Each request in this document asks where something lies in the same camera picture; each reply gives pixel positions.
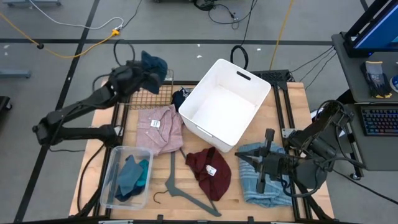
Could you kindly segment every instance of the wooden work surface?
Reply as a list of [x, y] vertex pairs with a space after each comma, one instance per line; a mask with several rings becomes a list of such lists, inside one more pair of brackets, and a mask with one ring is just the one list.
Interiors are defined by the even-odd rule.
[[[307, 97], [305, 96], [303, 84], [288, 83], [288, 87], [295, 126], [298, 129], [303, 129], [311, 123]], [[179, 88], [180, 86], [174, 86], [174, 91], [177, 91]], [[285, 125], [288, 126], [283, 93], [281, 91], [280, 97], [284, 111]], [[110, 123], [112, 112], [112, 108], [107, 110], [97, 110], [94, 115], [92, 125], [100, 126], [102, 124]], [[123, 145], [125, 146], [135, 146], [137, 117], [137, 110], [129, 110], [126, 132], [124, 133]], [[138, 211], [112, 210], [111, 218], [155, 220], [157, 216], [161, 214], [164, 216], [165, 220], [247, 221], [248, 216], [252, 216], [255, 221], [294, 221], [292, 207], [262, 208], [258, 205], [248, 204], [243, 200], [242, 188], [239, 180], [238, 158], [234, 156], [234, 153], [237, 151], [237, 148], [243, 144], [263, 142], [266, 128], [275, 129], [274, 141], [277, 144], [282, 145], [273, 91], [270, 91], [268, 94], [266, 100], [260, 107], [237, 146], [228, 153], [222, 153], [231, 168], [232, 178], [228, 191], [223, 195], [219, 202], [215, 202], [218, 211], [222, 214], [221, 217], [214, 217], [197, 207], [195, 204], [189, 202], [187, 199], [183, 197], [171, 197], [168, 193], [156, 195], [156, 200], [160, 201], [161, 204], [153, 201], [152, 197], [156, 192], [164, 192], [166, 190], [164, 183], [170, 175], [170, 154], [162, 154], [154, 159], [149, 186], [149, 198], [145, 208]], [[183, 127], [183, 141], [183, 150], [186, 154], [189, 152], [198, 152], [204, 148], [210, 147], [207, 142], [191, 133], [186, 127]], [[87, 163], [88, 159], [95, 153], [95, 151], [98, 150], [100, 145], [101, 142], [98, 140], [88, 141], [81, 170]], [[81, 190], [81, 206], [84, 206], [84, 204], [93, 195], [93, 192], [97, 189], [103, 157], [104, 150], [96, 156], [86, 171]], [[207, 205], [210, 204], [206, 195], [199, 188], [198, 182], [195, 180], [192, 171], [185, 165], [183, 156], [178, 151], [176, 152], [175, 161], [175, 182], [176, 187], [201, 200], [203, 203]], [[76, 184], [75, 195], [70, 208], [71, 215], [76, 214], [77, 212], [77, 189], [78, 183]], [[322, 185], [320, 190], [318, 190], [313, 197], [318, 202], [319, 206], [324, 209], [327, 215], [334, 217], [326, 183]], [[301, 200], [299, 200], [299, 206], [300, 216], [305, 217]]]

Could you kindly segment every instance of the clothing tag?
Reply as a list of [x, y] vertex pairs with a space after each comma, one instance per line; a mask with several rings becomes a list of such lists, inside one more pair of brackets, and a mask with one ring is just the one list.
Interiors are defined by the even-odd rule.
[[160, 127], [160, 121], [152, 120], [152, 121], [150, 122], [150, 126], [151, 126], [151, 127], [154, 127], [154, 128], [159, 128], [159, 127]]
[[207, 170], [207, 173], [211, 176], [214, 176], [217, 172], [217, 170], [214, 167], [212, 167], [211, 165], [207, 165], [206, 170]]

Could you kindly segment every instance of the yellow cable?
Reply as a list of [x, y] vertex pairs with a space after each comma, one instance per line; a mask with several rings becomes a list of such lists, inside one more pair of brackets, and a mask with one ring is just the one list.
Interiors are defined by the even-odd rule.
[[[8, 24], [10, 24], [15, 30], [17, 30], [19, 33], [21, 33], [26, 39], [30, 40], [33, 44], [35, 44], [35, 45], [37, 45], [37, 46], [40, 45], [38, 42], [36, 42], [36, 41], [33, 40], [32, 38], [30, 38], [27, 34], [25, 34], [22, 30], [20, 30], [20, 28], [18, 28], [17, 26], [15, 26], [3, 13], [0, 12], [0, 16], [1, 16], [6, 22], [8, 22]], [[120, 34], [120, 32], [119, 32], [118, 30], [115, 30], [115, 29], [114, 29], [114, 30], [112, 30], [112, 34], [111, 34], [109, 37], [107, 37], [107, 38], [105, 38], [104, 40], [102, 40], [102, 41], [100, 41], [100, 42], [98, 42], [98, 43], [92, 45], [91, 47], [89, 47], [89, 48], [88, 48], [87, 50], [85, 50], [84, 52], [82, 52], [82, 53], [80, 53], [80, 54], [78, 54], [78, 55], [74, 55], [74, 56], [64, 56], [64, 55], [60, 55], [60, 54], [58, 54], [58, 53], [56, 53], [56, 52], [54, 52], [54, 51], [52, 51], [52, 50], [50, 50], [50, 49], [48, 49], [48, 48], [44, 48], [44, 50], [46, 50], [47, 52], [49, 52], [49, 53], [51, 53], [51, 54], [53, 54], [53, 55], [55, 55], [55, 56], [57, 56], [57, 57], [60, 57], [60, 58], [77, 58], [77, 57], [80, 57], [80, 56], [86, 54], [87, 52], [89, 52], [91, 49], [93, 49], [94, 47], [98, 46], [99, 44], [105, 43], [105, 42], [108, 41], [110, 38], [112, 38], [112, 37], [114, 37], [114, 36], [116, 36], [116, 35], [119, 35], [119, 34]]]
[[272, 70], [272, 64], [274, 63], [274, 58], [275, 58], [275, 54], [276, 54], [276, 51], [279, 46], [279, 41], [281, 40], [282, 34], [284, 33], [285, 25], [286, 25], [287, 19], [289, 18], [289, 14], [292, 10], [293, 2], [294, 2], [294, 0], [290, 0], [289, 9], [287, 10], [287, 13], [286, 13], [286, 16], [284, 19], [284, 23], [282, 24], [282, 27], [280, 28], [278, 40], [276, 41], [276, 45], [275, 45], [275, 49], [274, 49], [274, 54], [272, 54], [272, 59], [271, 59], [271, 64], [269, 65], [269, 70]]

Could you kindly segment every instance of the dark red cloth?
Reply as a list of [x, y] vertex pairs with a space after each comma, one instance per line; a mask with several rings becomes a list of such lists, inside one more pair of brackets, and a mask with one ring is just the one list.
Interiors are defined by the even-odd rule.
[[[210, 200], [219, 201], [231, 183], [231, 169], [216, 148], [211, 147], [202, 152], [189, 153], [185, 164], [191, 167], [200, 188], [207, 197]], [[207, 165], [217, 170], [214, 176], [207, 173]]]

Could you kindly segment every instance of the metal grid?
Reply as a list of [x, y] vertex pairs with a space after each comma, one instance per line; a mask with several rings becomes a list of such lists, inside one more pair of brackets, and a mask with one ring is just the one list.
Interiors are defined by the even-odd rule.
[[130, 110], [143, 110], [170, 105], [172, 101], [174, 85], [173, 70], [169, 70], [167, 72], [165, 81], [170, 82], [171, 84], [162, 85], [159, 88], [158, 95], [141, 88], [140, 91], [135, 92], [131, 96], [130, 103], [125, 105], [128, 105]]

